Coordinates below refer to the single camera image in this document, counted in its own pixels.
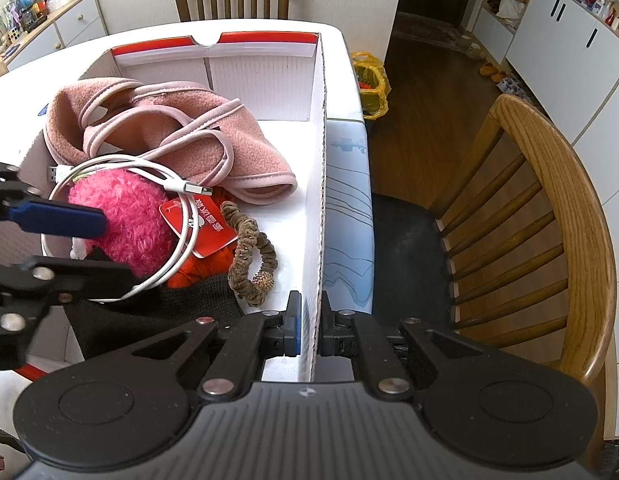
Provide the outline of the red panda hang tag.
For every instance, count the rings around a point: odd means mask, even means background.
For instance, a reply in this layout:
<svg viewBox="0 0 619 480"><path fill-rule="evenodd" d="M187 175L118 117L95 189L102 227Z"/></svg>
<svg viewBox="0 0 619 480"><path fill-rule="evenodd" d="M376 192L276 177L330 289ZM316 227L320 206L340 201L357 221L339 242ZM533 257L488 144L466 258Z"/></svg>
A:
<svg viewBox="0 0 619 480"><path fill-rule="evenodd" d="M192 198L197 206L197 214L194 216L189 212L188 236L192 234L195 220L198 221L199 226L197 241L194 249L192 249L194 255L199 259L208 258L215 252L235 243L238 238L237 233L226 223L212 197L194 195ZM173 198L161 204L159 212L171 230L177 236L180 236L183 229L183 211L180 199Z"/></svg>

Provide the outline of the orange slippers pair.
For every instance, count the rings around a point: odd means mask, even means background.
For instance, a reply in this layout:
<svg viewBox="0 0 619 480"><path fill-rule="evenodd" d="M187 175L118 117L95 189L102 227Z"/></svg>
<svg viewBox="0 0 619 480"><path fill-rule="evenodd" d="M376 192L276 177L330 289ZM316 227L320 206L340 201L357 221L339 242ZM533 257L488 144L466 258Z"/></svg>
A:
<svg viewBox="0 0 619 480"><path fill-rule="evenodd" d="M503 70L500 70L490 62L486 62L481 66L479 74L482 77L491 79L494 84L499 84L507 77L507 74Z"/></svg>

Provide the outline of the pink fluffy plush toy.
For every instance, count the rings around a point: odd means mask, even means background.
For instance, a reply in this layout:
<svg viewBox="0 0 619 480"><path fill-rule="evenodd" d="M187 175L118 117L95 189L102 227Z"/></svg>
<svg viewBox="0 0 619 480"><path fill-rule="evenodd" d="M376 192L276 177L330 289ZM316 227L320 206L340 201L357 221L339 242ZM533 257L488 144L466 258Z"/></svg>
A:
<svg viewBox="0 0 619 480"><path fill-rule="evenodd" d="M176 236L159 212L168 194L157 183L126 169L104 169L76 180L68 200L104 212L107 231L86 240L86 248L128 264L136 278L149 278L173 255Z"/></svg>

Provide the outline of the white drawer sideboard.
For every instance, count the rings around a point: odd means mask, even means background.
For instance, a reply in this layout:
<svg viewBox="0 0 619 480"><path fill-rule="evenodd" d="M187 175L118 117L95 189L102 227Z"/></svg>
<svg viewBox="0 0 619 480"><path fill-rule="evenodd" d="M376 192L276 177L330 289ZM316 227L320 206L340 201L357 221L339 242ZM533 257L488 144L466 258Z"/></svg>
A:
<svg viewBox="0 0 619 480"><path fill-rule="evenodd" d="M108 35L99 0L72 0L47 15L32 32L21 35L0 56L7 70L16 68L82 42Z"/></svg>

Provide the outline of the white cardboard box red rim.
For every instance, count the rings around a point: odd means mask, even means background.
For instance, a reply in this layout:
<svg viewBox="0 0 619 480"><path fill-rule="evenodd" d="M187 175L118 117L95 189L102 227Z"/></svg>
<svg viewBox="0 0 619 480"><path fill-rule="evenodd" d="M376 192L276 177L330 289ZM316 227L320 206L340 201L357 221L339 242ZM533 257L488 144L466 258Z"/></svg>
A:
<svg viewBox="0 0 619 480"><path fill-rule="evenodd" d="M265 307L281 309L293 290L303 298L301 354L269 360L264 376L274 382L308 380L325 238L323 34L293 32L282 22L180 23L121 32L48 55L0 78L0 160L17 166L25 182L49 192L50 176L61 164L44 138L48 104L62 88L99 77L143 84L192 81L238 99L284 156L296 176L292 195L265 206L232 197L276 249L278 266ZM80 165L96 168L117 154L123 153L106 146Z"/></svg>

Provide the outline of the wooden chair near right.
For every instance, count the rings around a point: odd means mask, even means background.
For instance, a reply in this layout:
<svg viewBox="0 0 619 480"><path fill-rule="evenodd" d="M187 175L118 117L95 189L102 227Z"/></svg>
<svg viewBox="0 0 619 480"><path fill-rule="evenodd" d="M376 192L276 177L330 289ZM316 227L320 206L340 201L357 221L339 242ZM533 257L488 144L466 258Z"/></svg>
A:
<svg viewBox="0 0 619 480"><path fill-rule="evenodd" d="M613 336L613 244L586 169L550 120L499 96L429 214L454 331L593 384Z"/></svg>

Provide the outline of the black knit garment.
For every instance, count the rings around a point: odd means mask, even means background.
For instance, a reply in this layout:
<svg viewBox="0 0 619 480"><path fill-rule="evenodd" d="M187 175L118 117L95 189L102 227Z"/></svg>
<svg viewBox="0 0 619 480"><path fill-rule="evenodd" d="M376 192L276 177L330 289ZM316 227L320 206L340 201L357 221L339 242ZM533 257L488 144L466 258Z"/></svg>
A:
<svg viewBox="0 0 619 480"><path fill-rule="evenodd" d="M84 260L112 261L99 249L93 250ZM163 283L128 298L83 299L64 310L86 360L201 316L210 316L222 325L232 325L244 315L224 274L183 288L171 288Z"/></svg>

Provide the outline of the white tall cabinet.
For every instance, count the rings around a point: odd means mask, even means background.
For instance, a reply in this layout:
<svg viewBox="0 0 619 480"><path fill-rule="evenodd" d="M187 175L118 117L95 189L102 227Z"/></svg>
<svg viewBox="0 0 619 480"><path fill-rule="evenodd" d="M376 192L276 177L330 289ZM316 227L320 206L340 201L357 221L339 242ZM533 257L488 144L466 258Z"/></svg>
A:
<svg viewBox="0 0 619 480"><path fill-rule="evenodd" d="M527 85L579 155L602 204L617 277L605 436L619 440L619 35L577 0L529 0L518 27L483 6L472 32Z"/></svg>

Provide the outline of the yellow mesh bag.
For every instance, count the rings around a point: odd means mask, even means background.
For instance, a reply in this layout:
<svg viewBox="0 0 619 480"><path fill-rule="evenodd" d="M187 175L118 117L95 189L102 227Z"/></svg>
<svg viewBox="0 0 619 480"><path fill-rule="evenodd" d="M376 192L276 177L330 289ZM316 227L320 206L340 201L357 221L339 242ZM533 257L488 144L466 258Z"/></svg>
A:
<svg viewBox="0 0 619 480"><path fill-rule="evenodd" d="M392 90L383 62L369 52L352 53L351 61L363 116L366 120L377 120L389 111L387 97Z"/></svg>

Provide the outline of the red cloth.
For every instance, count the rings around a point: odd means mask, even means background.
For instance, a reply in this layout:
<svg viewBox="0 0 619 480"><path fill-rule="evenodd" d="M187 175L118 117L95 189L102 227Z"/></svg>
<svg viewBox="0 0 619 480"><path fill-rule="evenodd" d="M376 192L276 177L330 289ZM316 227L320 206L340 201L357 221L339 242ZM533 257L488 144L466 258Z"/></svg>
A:
<svg viewBox="0 0 619 480"><path fill-rule="evenodd" d="M224 188L215 188L212 195L212 200L221 211L221 204L234 198ZM237 246L237 241L229 246L215 252L212 256L204 259L197 258L191 252L188 259L182 264L178 271L168 280L168 287L183 288L195 285L206 278L213 278L221 274L226 274L229 266L234 260L234 251Z"/></svg>

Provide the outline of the pink fleece vest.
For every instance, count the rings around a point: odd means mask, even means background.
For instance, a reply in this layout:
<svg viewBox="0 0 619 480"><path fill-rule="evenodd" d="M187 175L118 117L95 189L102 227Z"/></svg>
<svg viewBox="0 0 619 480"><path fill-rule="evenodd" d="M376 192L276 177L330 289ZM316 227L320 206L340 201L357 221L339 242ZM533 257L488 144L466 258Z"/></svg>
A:
<svg viewBox="0 0 619 480"><path fill-rule="evenodd" d="M192 81L82 79L52 98L43 133L61 165L78 166L111 146L252 205L276 204L296 190L288 162L250 110Z"/></svg>

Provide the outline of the black chair seat cushion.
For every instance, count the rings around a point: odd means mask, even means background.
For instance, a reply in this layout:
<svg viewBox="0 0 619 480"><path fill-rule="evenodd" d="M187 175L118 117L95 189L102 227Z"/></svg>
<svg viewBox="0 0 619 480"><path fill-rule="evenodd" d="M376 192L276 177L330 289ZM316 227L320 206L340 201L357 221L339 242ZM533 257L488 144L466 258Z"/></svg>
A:
<svg viewBox="0 0 619 480"><path fill-rule="evenodd" d="M372 195L375 271L372 315L389 330L404 318L451 327L451 272L430 212L406 200Z"/></svg>

